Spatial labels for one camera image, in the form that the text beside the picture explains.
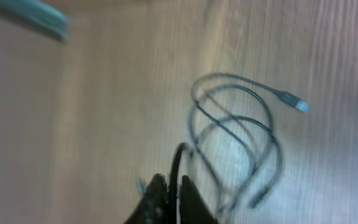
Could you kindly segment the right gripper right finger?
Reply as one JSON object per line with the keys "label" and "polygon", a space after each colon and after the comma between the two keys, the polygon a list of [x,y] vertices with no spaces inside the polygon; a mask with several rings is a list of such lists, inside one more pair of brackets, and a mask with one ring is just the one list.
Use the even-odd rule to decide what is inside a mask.
{"label": "right gripper right finger", "polygon": [[218,224],[195,183],[187,175],[182,177],[179,209],[181,224]]}

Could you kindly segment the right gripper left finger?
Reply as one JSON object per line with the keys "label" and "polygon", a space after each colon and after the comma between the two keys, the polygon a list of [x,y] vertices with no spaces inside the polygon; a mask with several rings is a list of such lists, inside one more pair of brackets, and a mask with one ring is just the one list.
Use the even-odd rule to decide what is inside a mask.
{"label": "right gripper left finger", "polygon": [[147,184],[137,181],[139,203],[124,224],[164,224],[167,222],[168,190],[165,176],[155,174]]}

